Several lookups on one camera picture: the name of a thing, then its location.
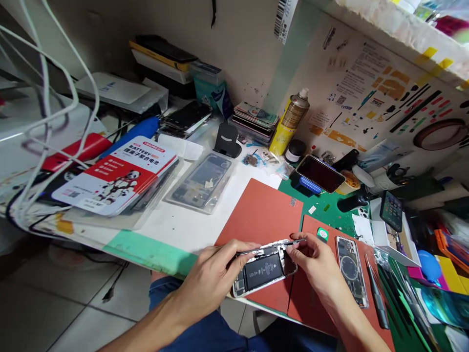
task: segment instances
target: red device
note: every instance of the red device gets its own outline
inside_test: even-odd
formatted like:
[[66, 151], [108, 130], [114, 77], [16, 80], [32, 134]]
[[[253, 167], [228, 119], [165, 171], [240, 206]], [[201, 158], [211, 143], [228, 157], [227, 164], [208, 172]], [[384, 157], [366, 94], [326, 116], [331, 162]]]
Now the red device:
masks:
[[[63, 152], [69, 155], [75, 155], [78, 152], [78, 148], [80, 147], [81, 140], [76, 141], [73, 144], [62, 149]], [[86, 137], [85, 147], [77, 157], [80, 161], [87, 161], [92, 160], [98, 157], [101, 153], [106, 151], [112, 146], [112, 142], [107, 138], [101, 136], [97, 133], [90, 133]], [[65, 155], [57, 152], [51, 156], [49, 156], [43, 164], [42, 171], [46, 173], [54, 173], [58, 171], [66, 162], [70, 159]]]

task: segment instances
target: panda illustration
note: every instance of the panda illustration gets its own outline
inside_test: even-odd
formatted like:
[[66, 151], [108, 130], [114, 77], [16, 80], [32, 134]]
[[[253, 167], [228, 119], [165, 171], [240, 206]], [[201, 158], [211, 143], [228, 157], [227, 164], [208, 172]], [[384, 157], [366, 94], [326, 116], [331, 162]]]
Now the panda illustration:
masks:
[[106, 204], [113, 204], [117, 198], [124, 197], [132, 192], [137, 185], [136, 179], [140, 173], [131, 170], [125, 177], [118, 177], [114, 181], [103, 186], [103, 191], [94, 197], [95, 200], [103, 201]]

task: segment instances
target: spray can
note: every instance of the spray can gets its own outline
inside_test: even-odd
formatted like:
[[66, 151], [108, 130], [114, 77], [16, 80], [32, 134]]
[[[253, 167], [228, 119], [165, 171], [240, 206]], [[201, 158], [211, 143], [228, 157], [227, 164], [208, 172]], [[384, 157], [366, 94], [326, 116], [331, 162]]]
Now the spray can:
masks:
[[297, 131], [298, 125], [309, 109], [308, 88], [292, 95], [280, 120], [269, 150], [275, 155], [282, 155]]

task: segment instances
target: barcode label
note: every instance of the barcode label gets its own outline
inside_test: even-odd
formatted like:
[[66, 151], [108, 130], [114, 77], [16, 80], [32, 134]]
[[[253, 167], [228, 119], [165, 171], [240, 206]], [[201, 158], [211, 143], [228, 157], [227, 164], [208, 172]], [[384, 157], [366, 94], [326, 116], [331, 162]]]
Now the barcode label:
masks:
[[106, 205], [106, 203], [91, 198], [84, 198], [77, 203], [77, 207], [88, 210], [102, 209]]
[[279, 0], [275, 16], [274, 34], [283, 44], [287, 41], [288, 30], [292, 24], [293, 14], [298, 0]]
[[346, 100], [346, 99], [347, 99], [346, 97], [344, 97], [343, 95], [341, 95], [341, 96], [337, 99], [337, 104], [343, 104], [343, 103], [345, 103], [345, 100]]

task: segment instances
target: white shelf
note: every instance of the white shelf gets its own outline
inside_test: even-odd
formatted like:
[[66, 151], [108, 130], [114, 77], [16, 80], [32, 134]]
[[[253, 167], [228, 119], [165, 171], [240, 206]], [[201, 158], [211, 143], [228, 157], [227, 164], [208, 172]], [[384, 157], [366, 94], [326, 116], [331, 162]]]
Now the white shelf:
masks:
[[[469, 95], [469, 51], [458, 42], [406, 12], [390, 0], [310, 0], [321, 10], [362, 32], [427, 72]], [[429, 48], [437, 52], [430, 58], [423, 55]], [[435, 67], [444, 59], [453, 63], [439, 72]]]

